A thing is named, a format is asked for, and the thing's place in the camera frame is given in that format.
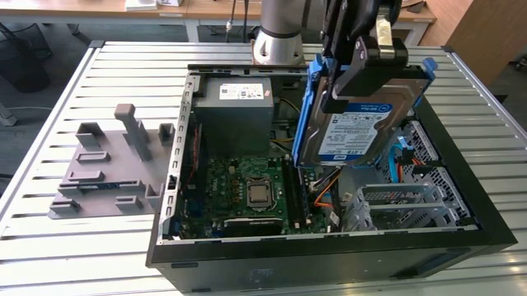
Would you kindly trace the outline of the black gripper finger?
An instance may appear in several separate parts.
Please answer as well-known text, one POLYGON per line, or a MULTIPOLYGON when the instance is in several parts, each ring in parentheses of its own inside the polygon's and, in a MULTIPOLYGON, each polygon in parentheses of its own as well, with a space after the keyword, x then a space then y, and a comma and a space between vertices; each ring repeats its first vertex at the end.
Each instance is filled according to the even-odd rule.
POLYGON ((342 6, 342 0, 327 0, 325 3, 325 22, 321 33, 323 50, 322 55, 325 57, 333 57, 333 40, 335 36, 337 21, 339 18, 339 11, 342 6))
POLYGON ((409 50, 399 38, 393 38, 394 56, 383 59, 373 36, 359 36, 354 44, 350 66, 338 66, 330 76, 327 92, 322 97, 323 113, 343 113, 345 97, 370 97, 395 78, 409 64, 409 50))

